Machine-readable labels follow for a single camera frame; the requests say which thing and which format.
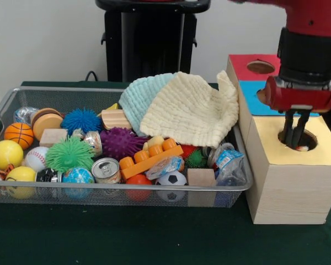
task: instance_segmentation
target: wash cloth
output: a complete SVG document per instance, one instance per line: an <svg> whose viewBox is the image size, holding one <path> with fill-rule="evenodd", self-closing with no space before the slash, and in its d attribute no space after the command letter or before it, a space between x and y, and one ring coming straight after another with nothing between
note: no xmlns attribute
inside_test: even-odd
<svg viewBox="0 0 331 265"><path fill-rule="evenodd" d="M141 121L146 135L171 137L194 146L218 147L238 120L238 93L227 73L219 90L200 76L179 72L157 94Z"/></svg>
<svg viewBox="0 0 331 265"><path fill-rule="evenodd" d="M138 136L145 136L140 131L140 123L148 107L157 93L176 74L165 73L162 75L143 77L133 81L122 93L119 104L129 120L133 130Z"/></svg>

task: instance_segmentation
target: wire mesh basket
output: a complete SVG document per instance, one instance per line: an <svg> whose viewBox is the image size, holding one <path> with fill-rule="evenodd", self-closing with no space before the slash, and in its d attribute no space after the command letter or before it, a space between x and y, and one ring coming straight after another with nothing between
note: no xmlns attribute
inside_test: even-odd
<svg viewBox="0 0 331 265"><path fill-rule="evenodd" d="M119 101L123 89L20 87L6 94L0 103L0 140L20 107L54 108L68 113L76 108L102 109ZM236 125L227 136L245 154ZM32 147L38 146L35 140ZM237 187L194 187L167 185L77 184L0 181L0 203L205 206L230 208L241 192L251 187L253 178L244 156L245 183Z"/></svg>

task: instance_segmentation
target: dark green spiky ball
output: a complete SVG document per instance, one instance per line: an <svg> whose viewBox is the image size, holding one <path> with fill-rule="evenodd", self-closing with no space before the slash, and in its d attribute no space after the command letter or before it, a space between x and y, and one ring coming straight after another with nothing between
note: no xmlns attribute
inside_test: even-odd
<svg viewBox="0 0 331 265"><path fill-rule="evenodd" d="M205 168L207 166L207 159L200 150L192 152L185 162L188 168Z"/></svg>

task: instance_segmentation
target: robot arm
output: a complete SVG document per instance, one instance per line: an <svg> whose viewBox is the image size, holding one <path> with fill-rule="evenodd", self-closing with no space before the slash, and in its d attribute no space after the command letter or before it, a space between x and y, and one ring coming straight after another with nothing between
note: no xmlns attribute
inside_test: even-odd
<svg viewBox="0 0 331 265"><path fill-rule="evenodd" d="M274 4L287 13L277 55L281 59L279 76L269 77L266 103L286 112L281 141L296 148L310 112L331 109L331 0L248 0ZM293 115L301 119L292 129Z"/></svg>

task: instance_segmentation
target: spiky ball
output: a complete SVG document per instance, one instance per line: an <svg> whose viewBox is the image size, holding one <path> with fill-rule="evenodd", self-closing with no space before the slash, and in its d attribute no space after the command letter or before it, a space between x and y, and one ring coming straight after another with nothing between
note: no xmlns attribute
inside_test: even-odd
<svg viewBox="0 0 331 265"><path fill-rule="evenodd" d="M131 130L125 128L112 128L100 133L103 147L103 155L116 160L126 156L133 157L142 150L143 144L148 140L146 137L138 137Z"/></svg>
<svg viewBox="0 0 331 265"><path fill-rule="evenodd" d="M198 150L199 148L193 145L181 145L181 149L183 149L183 154L181 155L183 159L187 159L193 152Z"/></svg>
<svg viewBox="0 0 331 265"><path fill-rule="evenodd" d="M45 160L48 168L66 172L74 167L90 170L93 156L93 150L88 143L80 141L78 137L70 137L49 148Z"/></svg>
<svg viewBox="0 0 331 265"><path fill-rule="evenodd" d="M205 168L207 159L202 155L200 150L195 150L186 160L189 168Z"/></svg>
<svg viewBox="0 0 331 265"><path fill-rule="evenodd" d="M101 131L102 120L92 110L76 109L66 114L61 123L61 128L67 129L69 135L72 135L76 129L82 129L86 134L89 131Z"/></svg>

